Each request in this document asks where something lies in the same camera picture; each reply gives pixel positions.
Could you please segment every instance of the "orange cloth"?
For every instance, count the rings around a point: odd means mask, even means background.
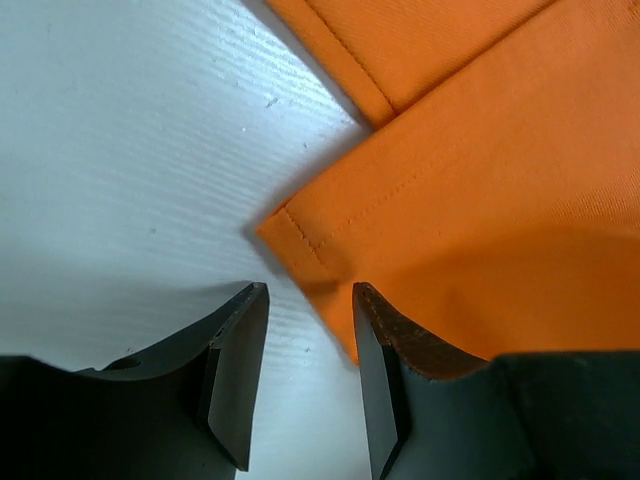
[[[351,8],[362,3],[343,1]],[[401,35],[416,8],[443,2],[364,3],[380,11],[387,3],[397,7],[388,21]],[[502,3],[534,10],[541,4]],[[309,21],[293,8],[281,11],[299,32],[305,26],[299,22]],[[354,38],[369,28],[334,16]],[[507,23],[500,23],[503,30]],[[446,36],[441,30],[423,34]],[[380,30],[369,38],[366,55],[376,42],[386,48],[390,35]],[[558,0],[502,36],[485,39],[495,45],[259,228],[354,359],[351,289],[357,281],[373,283],[400,311],[484,358],[640,348],[640,0]],[[330,47],[327,38],[307,41],[320,55]],[[341,72],[343,85],[355,82],[356,74],[346,80],[342,57],[320,58]],[[393,75],[400,79],[398,91],[385,92],[394,106],[403,85],[416,81],[419,96],[443,78],[417,81],[415,72],[435,72],[434,65],[450,60],[418,55],[413,61],[424,68],[411,70],[410,82],[397,65],[386,72],[385,88],[393,90]],[[370,85],[352,88],[366,103]],[[406,104],[400,101],[398,109]],[[376,97],[371,105],[370,118],[381,123],[396,111],[382,115]]]
[[[553,0],[269,0],[382,126]]]

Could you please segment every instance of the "textured white board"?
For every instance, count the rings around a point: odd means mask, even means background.
[[[368,478],[357,371],[252,234],[367,134],[325,85],[258,1],[0,1],[0,352],[102,367],[266,281],[238,478]]]

